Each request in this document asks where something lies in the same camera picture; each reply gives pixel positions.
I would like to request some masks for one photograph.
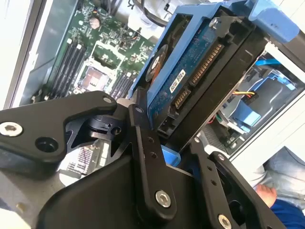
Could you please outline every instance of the blue clothing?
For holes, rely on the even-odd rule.
[[[305,216],[302,211],[286,201],[277,199],[271,210],[287,229],[305,229]]]

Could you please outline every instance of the screw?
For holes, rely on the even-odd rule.
[[[143,113],[143,110],[142,110],[141,108],[139,108],[139,107],[136,107],[135,110],[136,110],[137,112]]]
[[[153,159],[156,159],[158,157],[155,152],[151,152],[151,156]]]
[[[16,208],[20,211],[20,213],[24,213],[26,210],[25,204],[23,204],[21,202],[16,205]]]
[[[228,220],[228,218],[224,215],[219,215],[218,216],[218,220],[221,224],[221,226],[225,229],[232,229],[232,225],[230,223],[230,221]]]
[[[16,137],[23,131],[21,125],[14,122],[5,122],[0,124],[0,134],[8,137]]]
[[[224,161],[224,156],[222,156],[221,154],[219,154],[218,157],[219,157],[222,161]]]
[[[231,149],[234,149],[236,146],[237,146],[237,143],[234,142],[234,143],[230,146],[230,148],[231,148]]]
[[[107,97],[104,97],[103,100],[109,104],[112,103],[111,99],[110,98],[107,98]]]
[[[157,200],[158,204],[160,204],[164,208],[169,208],[171,205],[170,196],[163,190],[156,192],[156,200]]]
[[[209,27],[213,28],[214,30],[217,29],[217,24],[218,24],[218,18],[213,18],[209,24]]]

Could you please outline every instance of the label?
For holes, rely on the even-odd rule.
[[[155,59],[155,61],[154,61],[153,64],[152,64],[152,69],[155,68],[155,66],[157,65],[159,59],[160,59],[160,56],[158,56],[157,59]]]
[[[175,81],[172,83],[171,87],[170,87],[170,91],[171,93],[174,92],[174,90],[176,89],[176,87],[178,86],[178,84],[180,83],[180,81],[183,79],[183,77],[185,76],[185,70],[181,70],[181,72],[179,73],[179,75],[177,76],[177,78],[175,79]]]

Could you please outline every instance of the ram slot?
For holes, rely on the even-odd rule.
[[[122,83],[124,82],[125,78],[127,78],[126,74],[122,76],[122,78],[119,80],[118,84],[116,85],[116,88],[113,90],[113,93],[111,94],[111,97],[114,98],[120,89]]]
[[[125,74],[121,74],[117,79],[116,81],[114,82],[113,86],[112,86],[112,90],[111,92],[109,93],[110,96],[113,97],[113,93],[117,90],[117,86],[119,84],[119,82],[121,81],[121,79],[123,78]]]
[[[72,43],[68,43],[68,48],[66,49],[66,52],[63,56],[61,65],[60,65],[60,67],[57,71],[57,74],[56,74],[55,79],[53,81],[53,85],[51,87],[51,95],[52,96],[54,95],[54,92],[55,92],[56,88],[58,87],[59,81],[61,80],[62,72],[65,69],[67,61],[69,61],[69,57],[70,57],[72,51],[73,51],[73,45],[72,45]]]
[[[114,99],[118,99],[121,92],[122,92],[122,89],[126,86],[126,84],[128,83],[128,80],[129,80],[129,77],[125,77],[123,80],[122,80],[122,84],[120,85],[120,87],[118,87],[118,90],[116,91],[115,95],[114,95]]]
[[[71,73],[69,74],[67,82],[64,85],[64,88],[62,90],[61,97],[67,96],[69,88],[71,87],[73,80],[75,80],[75,77],[78,74],[78,69],[79,69],[80,64],[82,63],[85,53],[86,53],[86,48],[82,48],[82,50],[80,52],[78,52],[78,55],[75,58],[74,65],[72,66]]]
[[[128,78],[125,85],[123,85],[123,87],[121,88],[120,93],[117,94],[117,98],[122,98],[122,96],[124,95],[124,93],[128,89],[128,85],[130,84],[130,81],[131,81],[130,78]]]
[[[129,91],[130,87],[132,86],[132,84],[133,84],[133,81],[131,80],[131,81],[128,83],[126,90],[125,90],[124,92],[122,92],[121,98],[125,98],[125,97],[127,96],[127,93],[128,93],[128,91]]]
[[[82,66],[83,66],[83,64],[84,64],[84,62],[85,62],[85,59],[86,59],[86,51],[87,51],[87,49],[85,50],[85,53],[84,53],[84,55],[82,56],[82,59],[81,59],[79,65],[76,67],[76,74],[75,74],[75,76],[73,77],[73,80],[72,80],[72,82],[71,82],[71,85],[74,85],[74,84],[75,84],[75,81],[77,80],[77,76],[78,76],[78,74],[79,74],[79,72],[80,72],[80,70],[81,70],[81,68],[82,68]]]
[[[75,58],[78,56],[78,53],[80,53],[80,52],[81,52],[81,47],[80,47],[80,45],[76,44],[75,48],[72,52],[72,55],[67,63],[67,67],[66,67],[65,71],[63,72],[63,75],[62,75],[61,81],[58,85],[58,88],[56,90],[56,93],[55,93],[56,98],[59,98],[61,96],[63,87],[67,82],[68,75],[72,71],[72,66],[74,65],[74,62],[76,61]]]

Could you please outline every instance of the person's hand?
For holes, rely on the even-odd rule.
[[[256,192],[265,204],[271,208],[276,200],[276,189],[274,187],[269,188],[265,185],[257,185]]]

